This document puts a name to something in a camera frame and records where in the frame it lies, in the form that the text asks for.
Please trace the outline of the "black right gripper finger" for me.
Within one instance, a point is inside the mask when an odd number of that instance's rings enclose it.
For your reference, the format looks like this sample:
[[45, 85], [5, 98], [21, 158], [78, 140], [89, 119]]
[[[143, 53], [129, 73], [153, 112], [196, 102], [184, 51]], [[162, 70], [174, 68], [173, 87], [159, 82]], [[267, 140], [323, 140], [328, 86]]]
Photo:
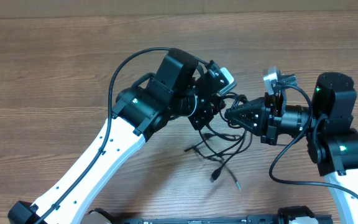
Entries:
[[238, 125], [256, 136], [262, 135], [262, 109], [260, 106], [240, 105], [226, 110], [224, 117], [231, 125]]
[[244, 97], [238, 97], [238, 99], [236, 99], [234, 101], [234, 105], [231, 107], [230, 112], [233, 113], [240, 113], [240, 112], [245, 112], [245, 113], [259, 113], [262, 112], [266, 109], [265, 107], [265, 98], [264, 97], [260, 97], [260, 98], [256, 98], [254, 100], [246, 100]]

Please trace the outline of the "black cable grey USB-C plug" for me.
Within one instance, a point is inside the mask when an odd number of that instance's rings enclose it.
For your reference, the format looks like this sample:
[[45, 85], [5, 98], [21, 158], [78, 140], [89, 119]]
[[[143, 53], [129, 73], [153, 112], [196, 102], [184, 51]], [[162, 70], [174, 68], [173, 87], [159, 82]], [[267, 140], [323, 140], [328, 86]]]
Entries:
[[[216, 168], [210, 176], [211, 182], [218, 180], [222, 174], [222, 171], [226, 170], [231, 176], [231, 179], [235, 183], [237, 189], [241, 190], [241, 184], [239, 183], [236, 175], [229, 168], [228, 163], [235, 155], [242, 151], [246, 140], [247, 131], [244, 131], [242, 134], [227, 134], [216, 131], [211, 127], [210, 124], [207, 124], [206, 128], [208, 129], [209, 133], [203, 133], [202, 131], [199, 131], [198, 134], [201, 137], [201, 141], [188, 148], [188, 151], [195, 151], [197, 155], [201, 156], [202, 159], [217, 162], [219, 164], [219, 167]], [[227, 148], [222, 149], [221, 151], [216, 151], [208, 143], [211, 138], [215, 137], [227, 142], [231, 142], [232, 144]]]

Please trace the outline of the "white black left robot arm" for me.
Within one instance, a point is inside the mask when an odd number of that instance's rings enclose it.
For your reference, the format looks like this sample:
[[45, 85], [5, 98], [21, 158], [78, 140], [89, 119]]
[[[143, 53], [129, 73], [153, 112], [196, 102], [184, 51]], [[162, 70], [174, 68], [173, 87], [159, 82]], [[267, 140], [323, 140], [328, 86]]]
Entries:
[[67, 173], [36, 201], [18, 201], [11, 223], [79, 223], [123, 163], [175, 118], [200, 130], [236, 85], [229, 71], [183, 50], [165, 49], [155, 73], [147, 73], [108, 97], [108, 117], [98, 136]]

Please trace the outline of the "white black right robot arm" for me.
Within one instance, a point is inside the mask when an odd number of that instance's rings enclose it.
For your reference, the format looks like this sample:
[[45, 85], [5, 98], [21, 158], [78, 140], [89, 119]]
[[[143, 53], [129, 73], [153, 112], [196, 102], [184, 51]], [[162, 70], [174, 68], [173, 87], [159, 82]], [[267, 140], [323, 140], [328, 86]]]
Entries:
[[[293, 139], [272, 162], [269, 176], [288, 185], [327, 187], [342, 223], [358, 223], [358, 131], [352, 128], [357, 92], [351, 77], [322, 73], [312, 97], [302, 90], [295, 75], [271, 68], [264, 76], [265, 96], [225, 112], [229, 124], [240, 126], [262, 143], [275, 145], [281, 134]], [[308, 154], [323, 177], [322, 182], [283, 180], [273, 168], [289, 148], [307, 140]]]

